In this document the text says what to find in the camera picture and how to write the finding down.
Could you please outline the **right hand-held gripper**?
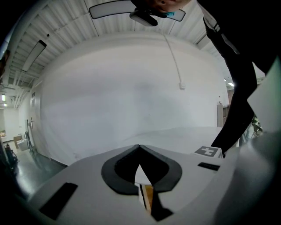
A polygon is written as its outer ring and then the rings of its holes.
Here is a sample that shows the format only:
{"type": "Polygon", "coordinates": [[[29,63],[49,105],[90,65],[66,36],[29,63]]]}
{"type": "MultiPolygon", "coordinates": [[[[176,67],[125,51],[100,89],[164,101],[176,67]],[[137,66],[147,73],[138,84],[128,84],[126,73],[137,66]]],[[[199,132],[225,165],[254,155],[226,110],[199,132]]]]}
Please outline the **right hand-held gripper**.
{"type": "Polygon", "coordinates": [[[223,152],[221,148],[202,146],[194,152],[198,156],[206,156],[213,158],[223,158],[223,152]]]}

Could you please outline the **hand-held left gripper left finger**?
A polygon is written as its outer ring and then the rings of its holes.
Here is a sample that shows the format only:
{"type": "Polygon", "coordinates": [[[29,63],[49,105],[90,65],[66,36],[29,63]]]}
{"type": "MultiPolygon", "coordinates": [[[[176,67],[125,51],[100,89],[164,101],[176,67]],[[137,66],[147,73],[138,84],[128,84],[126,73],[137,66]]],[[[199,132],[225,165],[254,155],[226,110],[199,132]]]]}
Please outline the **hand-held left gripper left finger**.
{"type": "Polygon", "coordinates": [[[101,176],[109,188],[121,195],[137,196],[136,171],[140,165],[140,145],[108,159],[102,166],[101,176]]]}

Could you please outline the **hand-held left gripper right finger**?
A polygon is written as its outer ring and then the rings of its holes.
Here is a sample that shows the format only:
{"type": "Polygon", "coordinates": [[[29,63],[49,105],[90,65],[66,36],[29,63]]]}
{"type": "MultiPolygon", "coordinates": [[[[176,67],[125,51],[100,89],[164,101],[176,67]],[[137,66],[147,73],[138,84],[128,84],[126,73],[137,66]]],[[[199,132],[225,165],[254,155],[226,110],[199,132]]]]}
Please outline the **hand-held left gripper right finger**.
{"type": "Polygon", "coordinates": [[[156,192],[171,191],[182,176],[182,167],[176,161],[144,145],[139,146],[140,166],[156,192]]]}

